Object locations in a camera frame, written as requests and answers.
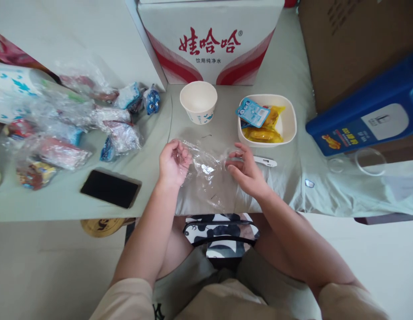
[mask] lap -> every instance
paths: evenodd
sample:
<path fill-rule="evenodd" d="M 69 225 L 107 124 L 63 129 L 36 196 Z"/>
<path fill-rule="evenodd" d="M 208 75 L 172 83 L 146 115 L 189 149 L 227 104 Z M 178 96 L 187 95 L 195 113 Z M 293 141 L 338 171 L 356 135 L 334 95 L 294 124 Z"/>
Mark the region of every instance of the lap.
<path fill-rule="evenodd" d="M 228 270 L 217 271 L 205 253 L 205 246 L 197 247 L 156 282 L 153 303 L 159 317 L 174 318 L 204 286 L 234 277 L 270 306 L 287 309 L 298 319 L 315 318 L 319 309 L 308 286 L 278 271 L 255 249 L 246 252 L 235 275 Z"/>

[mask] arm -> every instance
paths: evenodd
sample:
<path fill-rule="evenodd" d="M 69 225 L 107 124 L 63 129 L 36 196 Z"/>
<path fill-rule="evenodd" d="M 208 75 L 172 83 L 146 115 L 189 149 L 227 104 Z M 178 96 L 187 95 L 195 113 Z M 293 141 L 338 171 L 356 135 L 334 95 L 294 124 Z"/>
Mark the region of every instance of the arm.
<path fill-rule="evenodd" d="M 241 143 L 235 146 L 241 151 L 229 157 L 240 157 L 243 162 L 227 161 L 229 172 L 242 190 L 258 201 L 297 274 L 315 297 L 329 283 L 353 284 L 364 289 L 338 252 L 267 185 L 251 150 Z"/>
<path fill-rule="evenodd" d="M 163 264 L 180 186 L 192 161 L 187 148 L 172 140 L 163 149 L 159 180 L 129 238 L 110 286 L 127 278 L 145 279 L 153 288 Z"/>

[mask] blue plastic container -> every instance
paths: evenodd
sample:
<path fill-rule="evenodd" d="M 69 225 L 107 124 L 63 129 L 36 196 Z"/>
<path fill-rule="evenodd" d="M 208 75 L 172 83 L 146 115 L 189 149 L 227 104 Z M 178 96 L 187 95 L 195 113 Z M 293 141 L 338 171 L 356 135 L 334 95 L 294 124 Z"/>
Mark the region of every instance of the blue plastic container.
<path fill-rule="evenodd" d="M 413 54 L 318 115 L 305 129 L 325 156 L 413 134 Z"/>

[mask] smartphone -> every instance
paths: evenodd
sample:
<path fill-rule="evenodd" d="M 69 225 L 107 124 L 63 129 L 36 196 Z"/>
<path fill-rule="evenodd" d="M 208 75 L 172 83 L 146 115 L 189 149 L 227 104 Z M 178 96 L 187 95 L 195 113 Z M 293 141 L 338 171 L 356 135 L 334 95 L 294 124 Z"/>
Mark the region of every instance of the smartphone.
<path fill-rule="evenodd" d="M 129 209 L 134 203 L 140 188 L 141 184 L 92 170 L 80 192 Z"/>

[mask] yellow snack packet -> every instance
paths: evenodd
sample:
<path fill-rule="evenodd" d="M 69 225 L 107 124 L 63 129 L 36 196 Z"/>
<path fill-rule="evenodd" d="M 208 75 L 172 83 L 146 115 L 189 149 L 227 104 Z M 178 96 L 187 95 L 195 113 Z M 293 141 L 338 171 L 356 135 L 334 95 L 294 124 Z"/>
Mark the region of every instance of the yellow snack packet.
<path fill-rule="evenodd" d="M 246 139 L 253 142 L 265 142 L 265 143 L 281 143 L 283 138 L 276 130 L 270 130 L 268 128 L 255 128 L 249 127 L 242 129 L 242 132 Z"/>
<path fill-rule="evenodd" d="M 285 107 L 277 107 L 277 106 L 271 106 L 270 107 L 270 113 L 265 119 L 263 125 L 261 126 L 262 128 L 267 128 L 270 130 L 275 130 L 277 120 L 279 119 L 279 115 L 282 113 L 282 111 L 285 110 Z"/>

